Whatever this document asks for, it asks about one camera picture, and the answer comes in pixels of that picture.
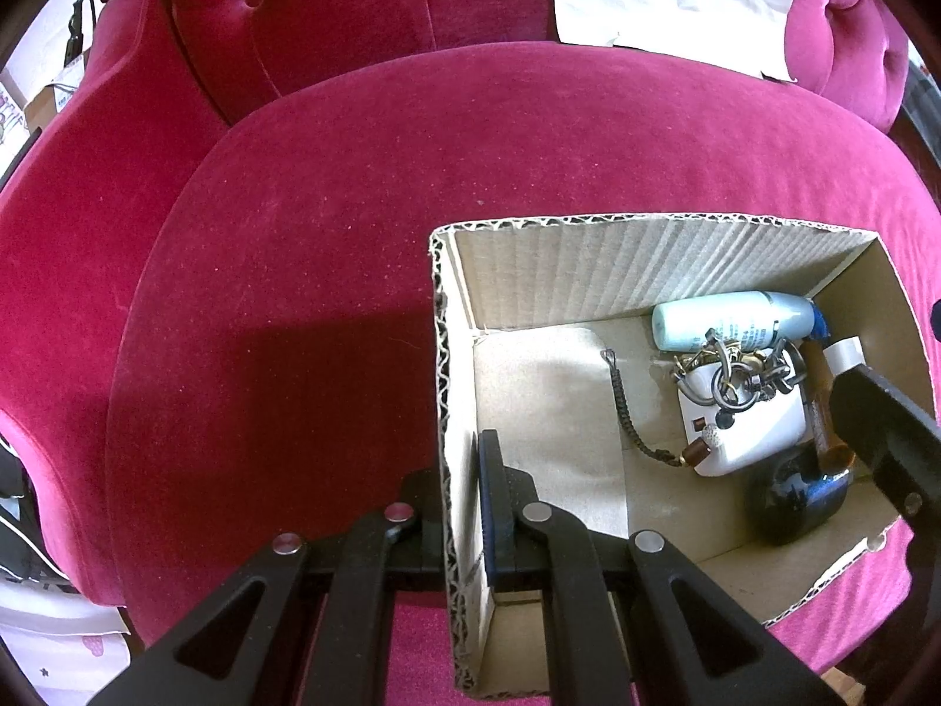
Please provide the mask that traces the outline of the red velvet sofa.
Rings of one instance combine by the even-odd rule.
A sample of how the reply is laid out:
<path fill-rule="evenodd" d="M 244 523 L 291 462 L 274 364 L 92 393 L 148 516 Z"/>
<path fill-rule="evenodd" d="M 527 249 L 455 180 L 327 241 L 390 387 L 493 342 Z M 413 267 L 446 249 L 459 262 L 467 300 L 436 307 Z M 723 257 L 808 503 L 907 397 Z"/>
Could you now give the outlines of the red velvet sofa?
<path fill-rule="evenodd" d="M 274 537 L 344 534 L 432 468 L 443 585 L 397 593 L 383 703 L 464 693 L 434 231 L 866 229 L 939 352 L 938 206 L 889 134 L 907 50 L 936 51 L 938 26 L 907 0 L 793 0 L 772 81 L 570 45 L 553 0 L 108 0 L 76 96 L 2 193 L 2 434 L 52 561 L 146 652 Z M 889 502 L 856 459 L 853 485 Z M 933 704 L 939 601 L 912 601 L 895 515 L 813 600 L 756 620 L 823 681 L 850 660 L 867 703 Z"/>

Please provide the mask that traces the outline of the metal keychain with charms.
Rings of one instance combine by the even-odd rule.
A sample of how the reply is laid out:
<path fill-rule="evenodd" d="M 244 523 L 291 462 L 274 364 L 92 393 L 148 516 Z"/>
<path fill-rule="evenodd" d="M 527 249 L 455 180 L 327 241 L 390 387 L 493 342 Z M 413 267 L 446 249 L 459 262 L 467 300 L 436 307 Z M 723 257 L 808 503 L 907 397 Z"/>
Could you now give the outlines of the metal keychain with charms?
<path fill-rule="evenodd" d="M 739 414 L 791 394 L 806 380 L 807 364 L 791 339 L 777 338 L 770 348 L 745 351 L 736 339 L 710 328 L 694 354 L 673 359 L 672 378 L 694 405 Z"/>

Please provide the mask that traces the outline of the small white plug adapter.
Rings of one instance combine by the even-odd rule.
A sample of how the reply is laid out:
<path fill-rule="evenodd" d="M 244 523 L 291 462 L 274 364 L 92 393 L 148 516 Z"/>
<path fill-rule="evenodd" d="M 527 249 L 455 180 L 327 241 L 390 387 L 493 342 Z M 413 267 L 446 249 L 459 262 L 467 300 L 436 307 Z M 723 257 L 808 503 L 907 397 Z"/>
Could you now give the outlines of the small white plug adapter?
<path fill-rule="evenodd" d="M 866 364 L 865 349 L 858 337 L 848 337 L 834 341 L 823 349 L 827 370 L 833 378 L 844 375 L 858 365 Z"/>

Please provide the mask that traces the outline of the cardboard box in background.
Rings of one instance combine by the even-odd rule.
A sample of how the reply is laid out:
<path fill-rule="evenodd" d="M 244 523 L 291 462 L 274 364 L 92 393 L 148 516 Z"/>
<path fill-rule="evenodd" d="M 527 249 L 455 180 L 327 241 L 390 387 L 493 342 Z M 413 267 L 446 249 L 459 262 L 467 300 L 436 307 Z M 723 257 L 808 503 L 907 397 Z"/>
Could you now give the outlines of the cardboard box in background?
<path fill-rule="evenodd" d="M 75 85 L 67 85 L 62 81 L 54 81 L 43 86 L 40 91 L 24 108 L 25 123 L 29 132 L 45 129 L 54 117 L 74 97 Z"/>

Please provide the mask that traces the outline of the cardboard box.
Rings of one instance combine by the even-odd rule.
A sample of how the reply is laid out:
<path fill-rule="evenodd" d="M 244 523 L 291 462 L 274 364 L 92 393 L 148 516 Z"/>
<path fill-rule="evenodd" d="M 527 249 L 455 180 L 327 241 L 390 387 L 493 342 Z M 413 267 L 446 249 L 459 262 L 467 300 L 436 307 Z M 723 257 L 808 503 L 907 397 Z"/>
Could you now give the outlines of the cardboard box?
<path fill-rule="evenodd" d="M 54 81 L 43 86 L 40 91 L 24 108 L 25 123 L 29 132 L 45 129 L 54 117 L 74 97 L 75 85 L 67 85 L 62 81 Z"/>
<path fill-rule="evenodd" d="M 679 397 L 649 314 L 669 299 L 772 290 L 813 299 L 836 338 L 920 408 L 939 398 L 939 352 L 922 337 L 882 239 L 866 229 L 753 215 L 576 215 L 456 223 L 431 238 L 446 593 L 455 679 L 475 698 L 549 686 L 533 593 L 485 577 L 473 443 L 495 430 L 502 457 L 544 501 L 605 534 L 652 529 L 761 621 L 794 614 L 871 548 L 895 511 L 867 479 L 820 529 L 766 547 L 743 512 L 746 478 L 705 478 L 651 461 L 620 433 L 618 354 L 639 433 L 684 445 Z"/>

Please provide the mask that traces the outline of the large white charger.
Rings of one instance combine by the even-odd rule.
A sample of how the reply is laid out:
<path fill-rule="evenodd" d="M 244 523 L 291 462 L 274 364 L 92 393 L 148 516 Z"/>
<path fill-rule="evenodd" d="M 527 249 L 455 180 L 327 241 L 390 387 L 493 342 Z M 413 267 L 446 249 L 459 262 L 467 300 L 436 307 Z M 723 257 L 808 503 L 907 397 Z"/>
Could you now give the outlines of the large white charger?
<path fill-rule="evenodd" d="M 758 400 L 742 413 L 706 398 L 718 365 L 697 368 L 678 381 L 681 422 L 688 446 L 683 461 L 701 477 L 724 477 L 795 447 L 807 430 L 799 387 L 788 394 Z"/>

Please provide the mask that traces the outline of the light blue spray bottle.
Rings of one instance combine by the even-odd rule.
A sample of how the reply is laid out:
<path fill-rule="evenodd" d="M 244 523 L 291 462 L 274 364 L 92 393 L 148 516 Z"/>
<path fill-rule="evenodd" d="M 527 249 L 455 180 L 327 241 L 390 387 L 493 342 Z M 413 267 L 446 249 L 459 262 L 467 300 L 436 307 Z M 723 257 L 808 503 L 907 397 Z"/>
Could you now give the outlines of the light blue spray bottle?
<path fill-rule="evenodd" d="M 652 339 L 663 352 L 694 352 L 715 330 L 724 342 L 744 351 L 770 348 L 779 339 L 831 337 L 825 316 L 799 295 L 748 290 L 657 304 L 650 316 Z"/>

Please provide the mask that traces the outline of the round wooden stamp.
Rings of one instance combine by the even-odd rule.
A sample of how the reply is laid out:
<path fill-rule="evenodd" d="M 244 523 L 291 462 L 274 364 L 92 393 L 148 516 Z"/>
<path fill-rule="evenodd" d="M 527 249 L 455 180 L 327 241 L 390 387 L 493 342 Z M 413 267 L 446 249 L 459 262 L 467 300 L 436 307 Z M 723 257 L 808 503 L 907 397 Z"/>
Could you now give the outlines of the round wooden stamp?
<path fill-rule="evenodd" d="M 799 348 L 807 368 L 804 381 L 806 408 L 818 465 L 825 475 L 842 474 L 855 464 L 855 452 L 836 434 L 829 408 L 834 376 L 827 366 L 823 348 L 806 339 Z"/>

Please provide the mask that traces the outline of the white printed bag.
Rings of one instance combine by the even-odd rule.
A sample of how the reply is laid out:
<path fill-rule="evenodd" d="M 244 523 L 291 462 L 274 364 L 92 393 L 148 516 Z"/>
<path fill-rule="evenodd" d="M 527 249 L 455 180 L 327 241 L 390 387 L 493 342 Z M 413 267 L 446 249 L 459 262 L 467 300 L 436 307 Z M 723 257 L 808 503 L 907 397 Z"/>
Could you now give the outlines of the white printed bag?
<path fill-rule="evenodd" d="M 2 639 L 46 704 L 88 704 L 131 663 L 125 620 L 56 587 L 2 583 Z"/>

